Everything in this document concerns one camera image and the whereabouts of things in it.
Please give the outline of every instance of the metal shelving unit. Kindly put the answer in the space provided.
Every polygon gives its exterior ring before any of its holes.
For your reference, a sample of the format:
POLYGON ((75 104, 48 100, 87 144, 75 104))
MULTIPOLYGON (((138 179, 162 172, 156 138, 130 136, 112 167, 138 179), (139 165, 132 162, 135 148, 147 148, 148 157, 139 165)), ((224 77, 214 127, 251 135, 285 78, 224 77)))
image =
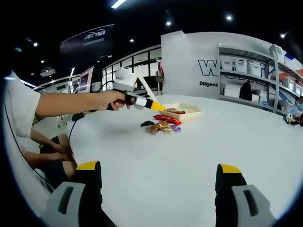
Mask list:
POLYGON ((280 79, 279 79, 278 72, 279 72, 279 70, 281 70, 281 71, 297 78, 298 80, 300 80, 302 82, 303 82, 303 76, 301 76, 295 70, 291 69, 290 67, 286 66, 285 64, 279 62, 277 60, 277 56, 272 57, 270 55, 266 55, 266 54, 255 52, 255 51, 249 51, 249 50, 239 49, 236 47, 228 47, 228 46, 219 45, 219 61, 220 61, 220 56, 222 56, 222 55, 231 56, 231 57, 242 57, 242 58, 246 58, 246 59, 261 61, 261 62, 267 64, 267 69, 268 69, 269 65, 273 66, 275 69, 276 81, 270 80, 267 78, 257 77, 257 76, 254 76, 254 75, 251 75, 248 73, 237 72, 237 71, 221 70, 220 75, 230 75, 230 76, 244 77, 244 78, 262 81, 266 84, 268 89, 269 89, 269 87, 272 87, 273 89, 276 90, 276 92, 275 92, 274 107, 266 106, 266 105, 263 105, 260 103, 255 103, 252 101, 243 100, 240 98, 228 97, 228 96, 223 96, 223 95, 219 96, 220 100, 225 100, 225 101, 234 102, 234 103, 240 103, 240 104, 249 105, 249 106, 253 106, 253 107, 261 108, 261 109, 266 109, 268 111, 271 111, 271 112, 274 112, 274 113, 277 113, 280 115, 287 115, 286 112, 278 110, 278 108, 277 108, 280 89, 288 92, 296 99, 300 98, 300 96, 297 93, 295 93, 294 91, 288 89, 287 87, 280 85, 280 83, 279 83, 280 79))

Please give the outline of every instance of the black bag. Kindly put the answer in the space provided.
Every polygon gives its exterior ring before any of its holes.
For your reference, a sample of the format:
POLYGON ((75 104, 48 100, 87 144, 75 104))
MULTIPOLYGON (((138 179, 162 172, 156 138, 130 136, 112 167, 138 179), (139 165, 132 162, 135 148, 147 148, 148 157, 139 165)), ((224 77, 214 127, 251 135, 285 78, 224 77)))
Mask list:
POLYGON ((240 90, 240 98, 251 101, 252 99, 252 91, 250 83, 247 81, 245 82, 240 90))

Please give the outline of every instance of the white cloth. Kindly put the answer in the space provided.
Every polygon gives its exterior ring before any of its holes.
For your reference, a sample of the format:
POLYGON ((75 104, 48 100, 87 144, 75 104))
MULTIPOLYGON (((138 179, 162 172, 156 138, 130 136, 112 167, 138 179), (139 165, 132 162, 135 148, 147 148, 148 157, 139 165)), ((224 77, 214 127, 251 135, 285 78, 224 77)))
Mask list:
POLYGON ((30 137, 39 99, 40 93, 26 87, 13 71, 7 76, 5 106, 10 109, 17 136, 30 137))

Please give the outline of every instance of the person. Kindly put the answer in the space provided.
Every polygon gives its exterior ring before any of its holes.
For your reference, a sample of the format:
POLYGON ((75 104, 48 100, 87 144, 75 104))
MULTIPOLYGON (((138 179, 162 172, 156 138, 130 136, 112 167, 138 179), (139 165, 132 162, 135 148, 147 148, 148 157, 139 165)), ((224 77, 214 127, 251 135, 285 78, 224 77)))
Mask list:
POLYGON ((61 134, 50 140, 32 129, 30 138, 40 144, 40 154, 30 152, 21 145, 21 150, 29 165, 40 169, 53 189, 62 182, 68 181, 73 176, 77 163, 73 158, 67 135, 61 134))
POLYGON ((98 94, 47 93, 42 95, 26 87, 13 71, 5 78, 7 84, 3 109, 11 129, 13 128, 14 134, 19 137, 31 137, 34 141, 43 144, 44 149, 42 150, 46 151, 35 154, 21 148, 21 152, 30 166, 41 168, 53 179, 55 186, 62 178, 71 176, 75 169, 71 148, 66 136, 49 140, 41 133, 32 130, 34 116, 44 118, 89 110, 106 110, 108 105, 117 111, 125 106, 125 95, 113 90, 98 94), (54 168, 60 168, 61 172, 64 171, 66 175, 55 179, 56 174, 50 174, 54 168))

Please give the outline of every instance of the white wall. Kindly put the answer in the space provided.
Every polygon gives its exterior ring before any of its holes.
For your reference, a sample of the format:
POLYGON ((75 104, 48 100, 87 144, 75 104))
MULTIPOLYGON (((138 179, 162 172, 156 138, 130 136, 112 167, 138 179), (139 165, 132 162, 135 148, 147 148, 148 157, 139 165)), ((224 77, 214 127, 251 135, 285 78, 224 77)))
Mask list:
MULTIPOLYGON (((165 72, 164 94, 218 98, 220 91, 218 45, 238 47, 269 55, 270 43, 246 35, 221 32, 185 34, 182 31, 161 36, 162 65, 165 72), (212 73, 200 67, 202 61, 213 66, 212 73), (200 81, 219 84, 205 87, 200 81)), ((292 61, 294 70, 303 69, 292 61)))

